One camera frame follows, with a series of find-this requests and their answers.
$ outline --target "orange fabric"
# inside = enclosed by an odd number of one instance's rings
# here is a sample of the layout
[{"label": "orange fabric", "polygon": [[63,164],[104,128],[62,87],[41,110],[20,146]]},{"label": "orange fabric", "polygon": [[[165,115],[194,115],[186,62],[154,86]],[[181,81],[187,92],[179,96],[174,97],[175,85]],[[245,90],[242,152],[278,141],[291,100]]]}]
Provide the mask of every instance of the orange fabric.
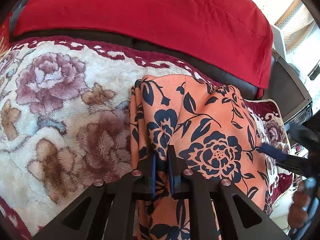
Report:
[{"label": "orange fabric", "polygon": [[172,199],[168,190],[169,144],[189,168],[207,179],[229,178],[270,210],[265,155],[257,150],[261,139],[237,88],[217,88],[181,74],[148,75],[132,88],[130,123],[133,168],[149,151],[157,158],[156,198],[139,203],[138,238],[189,239],[188,202]]}]

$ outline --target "hand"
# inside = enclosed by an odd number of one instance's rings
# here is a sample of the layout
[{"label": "hand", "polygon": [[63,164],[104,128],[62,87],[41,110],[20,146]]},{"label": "hand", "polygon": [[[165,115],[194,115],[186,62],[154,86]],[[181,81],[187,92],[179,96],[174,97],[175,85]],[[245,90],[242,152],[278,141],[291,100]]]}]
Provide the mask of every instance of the hand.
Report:
[{"label": "hand", "polygon": [[291,229],[301,228],[308,220],[308,214],[302,208],[310,203],[310,198],[307,194],[303,194],[304,183],[300,182],[298,190],[293,195],[293,203],[289,210],[288,223]]}]

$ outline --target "red fabric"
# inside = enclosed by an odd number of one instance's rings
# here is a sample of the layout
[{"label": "red fabric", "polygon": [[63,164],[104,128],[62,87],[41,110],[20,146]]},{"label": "red fabric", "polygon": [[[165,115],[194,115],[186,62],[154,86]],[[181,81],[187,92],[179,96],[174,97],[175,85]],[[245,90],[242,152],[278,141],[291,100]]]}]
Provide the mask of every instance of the red fabric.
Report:
[{"label": "red fabric", "polygon": [[29,0],[14,35],[56,28],[122,33],[268,87],[273,34],[251,0]]}]

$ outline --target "metal screw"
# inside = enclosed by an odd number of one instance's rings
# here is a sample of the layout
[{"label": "metal screw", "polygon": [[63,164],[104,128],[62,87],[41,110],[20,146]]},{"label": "metal screw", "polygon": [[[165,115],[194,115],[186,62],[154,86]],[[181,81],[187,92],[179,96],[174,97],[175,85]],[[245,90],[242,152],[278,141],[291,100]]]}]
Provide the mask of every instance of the metal screw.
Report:
[{"label": "metal screw", "polygon": [[231,185],[231,180],[230,179],[222,179],[221,184],[223,186],[230,186]]},{"label": "metal screw", "polygon": [[135,176],[135,177],[139,177],[142,175],[142,171],[140,170],[134,170],[132,171],[132,175]]},{"label": "metal screw", "polygon": [[93,185],[95,185],[96,187],[101,187],[103,183],[104,183],[103,179],[96,179]]},{"label": "metal screw", "polygon": [[183,174],[186,176],[191,176],[193,174],[193,170],[192,169],[185,169],[183,171]]}]

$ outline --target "fuzzy blanket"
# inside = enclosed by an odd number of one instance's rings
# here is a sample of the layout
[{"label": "fuzzy blanket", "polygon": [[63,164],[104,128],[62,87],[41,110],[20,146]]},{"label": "fuzzy blanket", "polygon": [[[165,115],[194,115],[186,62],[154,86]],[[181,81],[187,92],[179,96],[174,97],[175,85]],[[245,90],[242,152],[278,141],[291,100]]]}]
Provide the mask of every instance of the fuzzy blanket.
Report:
[{"label": "fuzzy blanket", "polygon": [[[132,170],[131,87],[145,75],[170,74],[192,76],[208,91],[221,87],[177,58],[103,42],[32,38],[7,52],[0,61],[0,210],[16,235],[31,239],[95,179]],[[243,103],[256,136],[288,153],[275,103]],[[270,213],[292,174],[266,160]]]}]

